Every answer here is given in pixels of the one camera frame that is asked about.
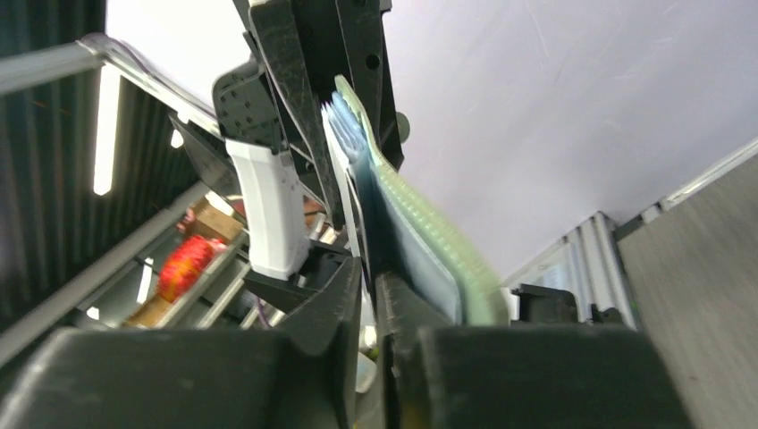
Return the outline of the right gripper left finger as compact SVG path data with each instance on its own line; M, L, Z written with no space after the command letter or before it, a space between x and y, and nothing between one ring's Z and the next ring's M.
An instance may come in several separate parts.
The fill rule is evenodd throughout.
M62 329L25 366L4 428L349 428L362 266L269 330Z

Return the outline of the metal shelf rack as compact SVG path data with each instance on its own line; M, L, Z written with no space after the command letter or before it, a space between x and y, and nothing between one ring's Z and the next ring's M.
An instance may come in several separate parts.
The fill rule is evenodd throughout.
M230 244L190 234L188 209L177 229L158 235L88 298L72 316L74 326L119 328L267 328L285 310L256 296L247 258L248 232L241 197L205 197L243 224Z

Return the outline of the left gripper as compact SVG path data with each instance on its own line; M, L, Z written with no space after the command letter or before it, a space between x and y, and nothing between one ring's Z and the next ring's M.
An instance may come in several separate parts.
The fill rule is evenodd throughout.
M391 166L404 160L384 44L391 1L235 1L256 59L266 67L306 145L335 229L344 210L315 96L344 76L366 109L380 151Z

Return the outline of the cardboard box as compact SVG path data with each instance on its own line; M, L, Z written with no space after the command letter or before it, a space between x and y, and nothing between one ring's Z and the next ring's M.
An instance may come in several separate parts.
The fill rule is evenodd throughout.
M205 198L188 207L188 232L230 244L242 232L243 224L211 205Z

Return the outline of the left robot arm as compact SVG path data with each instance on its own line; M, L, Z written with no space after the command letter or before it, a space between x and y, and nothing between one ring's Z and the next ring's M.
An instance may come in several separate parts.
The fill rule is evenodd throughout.
M393 166L407 127L395 108L383 16L388 1L238 1L250 51L213 86L215 115L248 218L247 290L290 311L327 283L334 252L306 233L310 196L337 228L351 211L320 105L345 76L365 104L379 148Z

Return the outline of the green card holder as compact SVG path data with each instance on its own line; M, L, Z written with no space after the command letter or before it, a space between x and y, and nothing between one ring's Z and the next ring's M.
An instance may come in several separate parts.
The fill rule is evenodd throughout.
M341 193L350 203L371 274L392 268L454 324L509 324L500 276L470 239L406 182L382 154L367 109L338 75L321 106L326 142Z

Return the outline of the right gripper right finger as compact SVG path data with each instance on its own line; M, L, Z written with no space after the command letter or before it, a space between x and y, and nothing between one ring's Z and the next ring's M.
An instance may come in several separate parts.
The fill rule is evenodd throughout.
M618 325L456 326L375 278L389 428L690 428L652 342Z

